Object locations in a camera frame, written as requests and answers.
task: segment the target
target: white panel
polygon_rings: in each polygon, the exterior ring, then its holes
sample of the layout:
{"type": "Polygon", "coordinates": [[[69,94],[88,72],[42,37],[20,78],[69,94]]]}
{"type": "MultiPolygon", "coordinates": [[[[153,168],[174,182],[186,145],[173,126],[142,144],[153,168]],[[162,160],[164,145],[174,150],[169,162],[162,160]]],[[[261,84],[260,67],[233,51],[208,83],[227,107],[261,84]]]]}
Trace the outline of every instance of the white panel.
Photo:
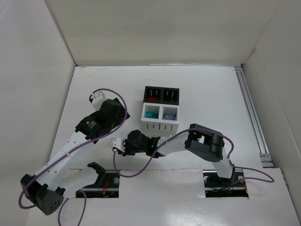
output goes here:
{"type": "Polygon", "coordinates": [[[48,160],[74,70],[44,1],[0,0],[0,68],[0,219],[22,226],[20,179],[48,160]]]}
{"type": "MultiPolygon", "coordinates": [[[[95,161],[105,169],[113,169],[111,137],[126,138],[129,132],[141,127],[145,86],[177,87],[180,89],[180,124],[178,131],[196,123],[220,131],[230,137],[235,150],[231,156],[237,165],[261,168],[259,149],[246,112],[236,73],[233,67],[218,66],[120,66],[76,67],[51,156],[69,139],[75,126],[94,110],[88,101],[98,88],[119,92],[127,102],[131,117],[113,135],[99,141],[89,155],[75,166],[81,169],[95,161]]],[[[105,92],[107,98],[116,96],[105,92]]],[[[147,136],[157,133],[143,132],[147,136]]],[[[117,166],[124,170],[141,169],[149,156],[117,156],[117,166]]],[[[154,159],[149,169],[214,169],[189,151],[173,153],[154,159]]]]}
{"type": "MultiPolygon", "coordinates": [[[[88,199],[81,225],[300,226],[280,170],[264,171],[275,183],[247,181],[250,198],[204,198],[201,170],[148,170],[121,178],[118,199],[88,199]]],[[[77,225],[82,206],[83,199],[69,200],[62,225],[77,225]]],[[[26,226],[56,225],[57,214],[45,216],[32,209],[26,226]]]]}
{"type": "Polygon", "coordinates": [[[281,0],[48,0],[77,64],[244,63],[281,0]]]}
{"type": "Polygon", "coordinates": [[[283,0],[244,67],[275,166],[301,218],[301,1],[283,0]]]}

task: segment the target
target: metal strip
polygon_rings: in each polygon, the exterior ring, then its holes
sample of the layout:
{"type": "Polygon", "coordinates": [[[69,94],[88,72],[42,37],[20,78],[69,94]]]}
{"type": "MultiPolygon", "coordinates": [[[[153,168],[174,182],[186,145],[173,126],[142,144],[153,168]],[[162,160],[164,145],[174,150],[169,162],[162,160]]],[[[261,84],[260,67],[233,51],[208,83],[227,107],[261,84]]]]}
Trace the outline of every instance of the metal strip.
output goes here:
{"type": "Polygon", "coordinates": [[[257,144],[259,146],[260,153],[269,153],[269,150],[268,150],[267,144],[265,142],[264,135],[263,135],[256,111],[255,111],[255,107],[254,107],[254,104],[253,104],[253,101],[252,101],[252,98],[250,95],[250,91],[248,89],[248,86],[247,86],[247,83],[245,80],[244,72],[241,67],[234,67],[234,68],[235,68],[235,72],[236,72],[236,75],[238,78],[241,92],[244,97],[245,105],[246,105],[253,129],[254,129],[254,133],[255,133],[255,136],[257,139],[257,144]]]}

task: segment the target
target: table surface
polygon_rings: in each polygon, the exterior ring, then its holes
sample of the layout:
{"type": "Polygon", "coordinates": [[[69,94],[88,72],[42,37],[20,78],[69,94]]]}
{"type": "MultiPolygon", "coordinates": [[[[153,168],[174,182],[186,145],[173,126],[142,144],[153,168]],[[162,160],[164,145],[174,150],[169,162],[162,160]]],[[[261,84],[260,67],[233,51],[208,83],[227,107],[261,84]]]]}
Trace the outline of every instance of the table surface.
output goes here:
{"type": "MultiPolygon", "coordinates": [[[[236,165],[261,168],[259,148],[245,107],[233,67],[225,66],[115,66],[76,67],[63,114],[56,134],[51,158],[63,147],[75,126],[94,109],[88,97],[98,88],[117,91],[125,99],[131,117],[111,136],[100,140],[93,150],[73,166],[82,169],[97,162],[105,169],[113,169],[111,137],[124,137],[140,129],[145,86],[180,88],[180,125],[178,132],[197,123],[217,130],[233,140],[231,156],[236,165]]],[[[107,98],[114,94],[105,93],[107,98]]],[[[226,142],[226,151],[230,145],[226,142]]],[[[148,160],[144,153],[117,156],[122,170],[141,169],[148,160]]],[[[189,151],[173,153],[154,159],[148,169],[214,169],[189,151]]]]}
{"type": "MultiPolygon", "coordinates": [[[[69,139],[77,123],[94,111],[88,96],[97,88],[119,92],[131,115],[111,137],[126,137],[130,131],[139,129],[145,86],[180,88],[178,131],[191,123],[220,131],[235,144],[231,159],[236,165],[262,168],[235,70],[223,66],[77,67],[51,157],[69,139]]],[[[106,96],[115,98],[110,93],[106,96]]],[[[118,156],[117,165],[122,172],[133,174],[148,158],[143,153],[118,156]]],[[[113,168],[110,137],[99,141],[73,169],[81,169],[92,161],[106,169],[113,168]]],[[[188,151],[155,159],[143,174],[120,179],[119,198],[88,199],[81,225],[299,225],[279,169],[262,169],[275,179],[273,184],[247,181],[250,198],[205,198],[202,169],[214,168],[188,151]]],[[[264,178],[252,171],[245,171],[245,176],[264,178]]],[[[82,199],[69,200],[62,211],[62,224],[77,225],[82,206],[82,199]]],[[[45,216],[34,208],[30,210],[26,225],[57,225],[57,214],[58,211],[45,216]]]]}

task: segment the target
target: white wall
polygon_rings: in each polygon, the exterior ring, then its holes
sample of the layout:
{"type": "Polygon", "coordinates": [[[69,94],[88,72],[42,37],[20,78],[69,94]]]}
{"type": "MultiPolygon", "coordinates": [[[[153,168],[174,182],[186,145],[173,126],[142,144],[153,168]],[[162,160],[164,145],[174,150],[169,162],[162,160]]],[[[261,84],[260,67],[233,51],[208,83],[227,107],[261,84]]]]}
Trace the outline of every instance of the white wall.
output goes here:
{"type": "Polygon", "coordinates": [[[301,219],[301,1],[282,0],[244,65],[276,167],[284,170],[301,219]]]}
{"type": "Polygon", "coordinates": [[[0,1],[0,222],[25,225],[20,179],[48,159],[74,70],[41,0],[0,1]]]}
{"type": "Polygon", "coordinates": [[[79,65],[244,63],[281,0],[48,0],[79,65]]]}

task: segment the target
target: purple cable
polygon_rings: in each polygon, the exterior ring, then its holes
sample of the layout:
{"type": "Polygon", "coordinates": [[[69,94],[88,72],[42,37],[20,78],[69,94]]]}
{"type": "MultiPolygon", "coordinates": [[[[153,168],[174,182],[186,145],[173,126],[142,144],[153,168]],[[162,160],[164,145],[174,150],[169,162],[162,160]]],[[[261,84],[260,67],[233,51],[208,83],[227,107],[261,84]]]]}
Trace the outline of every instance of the purple cable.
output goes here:
{"type": "Polygon", "coordinates": [[[127,104],[126,104],[125,100],[123,99],[123,97],[122,97],[119,93],[117,93],[117,92],[115,92],[114,90],[111,90],[111,89],[97,89],[97,90],[93,91],[93,93],[98,92],[98,91],[109,91],[109,92],[112,92],[112,93],[116,94],[116,95],[121,99],[121,101],[122,101],[122,103],[123,103],[123,105],[124,105],[124,108],[125,108],[125,117],[124,117],[123,121],[121,122],[121,124],[120,124],[119,126],[117,126],[115,129],[113,129],[110,133],[107,133],[107,134],[105,134],[105,135],[103,135],[103,136],[101,136],[101,137],[97,137],[97,138],[92,139],[92,140],[88,140],[87,142],[84,142],[84,143],[78,145],[77,147],[71,149],[67,154],[63,155],[61,158],[59,158],[59,159],[56,160],[54,163],[52,163],[51,165],[49,165],[46,169],[44,169],[41,173],[39,173],[38,175],[36,175],[36,176],[35,176],[35,177],[34,177],[34,178],[33,178],[33,179],[32,179],[25,187],[24,187],[23,191],[21,192],[21,194],[20,194],[20,196],[19,196],[18,204],[19,204],[19,207],[20,207],[21,209],[27,210],[27,209],[31,209],[31,208],[35,207],[35,205],[32,205],[32,206],[24,206],[24,205],[22,205],[22,198],[23,198],[23,195],[25,194],[25,192],[27,191],[27,189],[30,187],[30,185],[32,185],[39,177],[41,177],[41,176],[42,176],[44,173],[46,173],[49,169],[51,169],[51,168],[54,167],[56,164],[58,164],[61,160],[63,160],[64,158],[66,158],[69,154],[75,152],[77,149],[79,149],[79,148],[81,148],[81,147],[83,147],[83,146],[85,146],[85,145],[87,145],[87,144],[90,144],[90,143],[92,143],[92,142],[98,141],[98,140],[100,140],[100,139],[102,139],[102,138],[105,138],[105,137],[111,135],[111,134],[114,133],[116,130],[118,130],[118,129],[123,125],[123,123],[126,121],[126,119],[127,119],[127,104]]]}
{"type": "MultiPolygon", "coordinates": [[[[141,173],[148,167],[148,165],[150,164],[151,160],[154,158],[154,156],[155,156],[155,154],[157,153],[157,151],[158,151],[164,144],[166,144],[167,142],[169,142],[169,141],[175,139],[177,136],[181,135],[182,133],[189,132],[189,131],[210,132],[210,133],[219,135],[219,136],[223,137],[224,139],[228,140],[229,143],[231,144],[231,149],[230,149],[230,151],[229,151],[227,157],[228,157],[228,159],[230,159],[230,155],[231,155],[231,153],[232,153],[233,150],[234,150],[234,143],[232,142],[232,140],[230,140],[230,138],[226,137],[225,135],[223,135],[223,134],[221,134],[221,133],[219,133],[219,132],[216,132],[216,131],[214,131],[214,130],[211,130],[211,129],[201,129],[201,128],[198,128],[198,129],[186,129],[186,130],[183,130],[183,131],[177,133],[177,134],[174,135],[173,137],[169,138],[167,141],[165,141],[165,142],[163,142],[162,144],[160,144],[160,145],[157,147],[157,149],[154,151],[154,153],[151,155],[151,157],[150,157],[150,159],[147,161],[146,165],[145,165],[138,173],[135,173],[135,174],[133,174],[133,175],[129,175],[129,176],[128,176],[128,175],[123,175],[123,174],[120,173],[120,171],[119,171],[119,170],[117,169],[117,167],[116,167],[116,162],[115,162],[116,151],[114,151],[114,154],[113,154],[113,166],[114,166],[115,171],[118,173],[119,176],[124,177],[124,178],[133,178],[133,177],[138,176],[139,174],[141,174],[141,173]]],[[[269,182],[269,183],[273,183],[273,182],[275,181],[269,174],[267,174],[267,173],[265,173],[265,172],[262,172],[262,171],[260,171],[260,170],[258,170],[258,169],[235,166],[235,165],[231,162],[231,160],[229,160],[229,162],[230,162],[230,165],[231,165],[233,168],[235,168],[235,169],[253,170],[253,171],[262,173],[262,174],[266,175],[267,177],[269,177],[269,178],[271,179],[271,180],[264,180],[264,179],[253,178],[253,177],[242,178],[242,179],[240,179],[240,180],[235,181],[235,182],[232,184],[232,186],[235,185],[236,183],[239,183],[239,182],[241,182],[241,181],[244,181],[245,179],[260,180],[260,181],[269,182]]]]}
{"type": "MultiPolygon", "coordinates": [[[[77,224],[77,226],[80,225],[81,220],[83,219],[83,216],[84,216],[84,213],[85,213],[85,210],[86,210],[86,205],[87,205],[87,196],[86,196],[86,193],[85,193],[84,191],[82,191],[82,190],[79,190],[79,192],[81,192],[81,193],[84,195],[85,202],[84,202],[84,208],[83,208],[83,211],[82,211],[82,213],[81,213],[81,216],[80,216],[80,219],[79,219],[79,223],[77,224]]],[[[61,212],[62,212],[62,209],[63,209],[64,205],[66,204],[66,202],[67,202],[68,200],[69,200],[69,198],[67,198],[67,199],[63,202],[63,204],[62,204],[62,206],[61,206],[61,208],[60,208],[60,211],[58,212],[57,220],[58,220],[58,225],[59,225],[59,226],[62,226],[62,223],[61,223],[61,212]]]]}

